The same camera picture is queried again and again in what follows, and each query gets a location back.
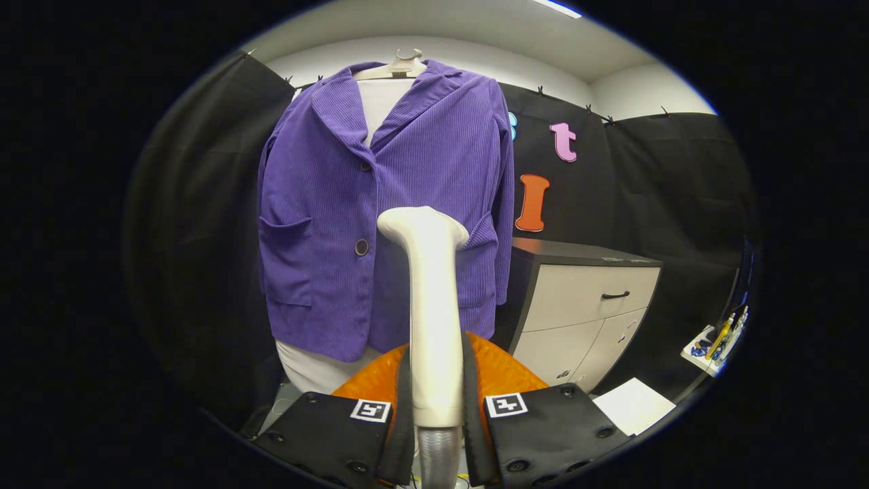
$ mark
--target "yellow object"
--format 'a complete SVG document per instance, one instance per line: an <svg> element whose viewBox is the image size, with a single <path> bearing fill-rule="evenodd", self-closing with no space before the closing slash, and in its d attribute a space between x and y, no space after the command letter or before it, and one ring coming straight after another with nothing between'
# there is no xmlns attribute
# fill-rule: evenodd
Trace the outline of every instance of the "yellow object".
<svg viewBox="0 0 869 489"><path fill-rule="evenodd" d="M710 358L712 358L712 354L715 353L715 349L718 348L721 340L724 339L724 337L727 336L727 334L730 332L730 325L733 324L733 317L735 315L736 313L732 312L730 314L730 317L727 318L727 321L724 323L724 327L721 328L721 333L719 333L718 338L715 339L715 343L713 343L712 346L709 347L709 351L706 352L705 359L709 360Z"/></svg>

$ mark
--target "black cabinet top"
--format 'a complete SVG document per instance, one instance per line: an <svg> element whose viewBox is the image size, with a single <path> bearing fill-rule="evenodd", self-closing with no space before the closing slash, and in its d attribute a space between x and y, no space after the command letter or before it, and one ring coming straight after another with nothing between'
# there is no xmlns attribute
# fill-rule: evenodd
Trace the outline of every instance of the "black cabinet top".
<svg viewBox="0 0 869 489"><path fill-rule="evenodd" d="M658 260L631 255L623 251L600 248L599 246L531 238L513 238L513 254L547 265L654 267L663 265Z"/></svg>

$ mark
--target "jacket lapel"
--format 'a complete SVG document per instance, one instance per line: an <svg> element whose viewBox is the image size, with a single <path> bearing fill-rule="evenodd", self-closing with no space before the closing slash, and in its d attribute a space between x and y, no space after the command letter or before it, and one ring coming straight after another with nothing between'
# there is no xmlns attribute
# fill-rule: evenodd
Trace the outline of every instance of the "jacket lapel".
<svg viewBox="0 0 869 489"><path fill-rule="evenodd" d="M423 63L428 66L426 70L420 73L410 90L399 99L372 137L371 151L374 153L432 105L461 86L453 79L461 73L460 70L434 59Z"/></svg>
<svg viewBox="0 0 869 489"><path fill-rule="evenodd" d="M353 79L353 73L384 64L371 62L348 66L318 82L321 86L311 95L311 106L326 127L350 151L369 163L374 154L365 145L368 126L365 124L359 85Z"/></svg>
<svg viewBox="0 0 869 489"><path fill-rule="evenodd" d="M321 86L311 95L311 105L317 116L342 144L358 157L373 163L374 152L392 139L394 134L461 86L450 79L461 71L434 59L423 63L427 68L389 112L375 132L370 148L365 145L368 126L365 123L359 84L353 79L353 74L383 66L385 63L353 64L329 78L324 78L318 82Z"/></svg>

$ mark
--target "white cabinet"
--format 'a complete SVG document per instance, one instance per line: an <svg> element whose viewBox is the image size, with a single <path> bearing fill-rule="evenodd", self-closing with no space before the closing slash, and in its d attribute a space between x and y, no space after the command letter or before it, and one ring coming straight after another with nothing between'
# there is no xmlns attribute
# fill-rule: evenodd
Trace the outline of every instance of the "white cabinet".
<svg viewBox="0 0 869 489"><path fill-rule="evenodd" d="M591 348L569 381L574 382L584 392L591 392L621 357L627 344L631 342L637 332L637 328L640 327L640 321L645 314L646 309L644 308L614 318L607 318Z"/></svg>
<svg viewBox="0 0 869 489"><path fill-rule="evenodd" d="M563 384L592 347L603 323L599 320L525 332L519 338L513 356L547 384Z"/></svg>
<svg viewBox="0 0 869 489"><path fill-rule="evenodd" d="M583 244L514 238L493 343L549 385L590 392L625 351L662 263Z"/></svg>

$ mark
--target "white ceiling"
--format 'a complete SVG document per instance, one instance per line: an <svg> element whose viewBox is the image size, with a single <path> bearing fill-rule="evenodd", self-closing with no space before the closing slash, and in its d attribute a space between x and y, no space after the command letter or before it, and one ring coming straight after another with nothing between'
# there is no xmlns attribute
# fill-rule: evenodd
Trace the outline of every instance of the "white ceiling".
<svg viewBox="0 0 869 489"><path fill-rule="evenodd" d="M654 57L587 18L532 0L336 0L245 43L263 63L361 37L451 37L531 57L593 83Z"/></svg>

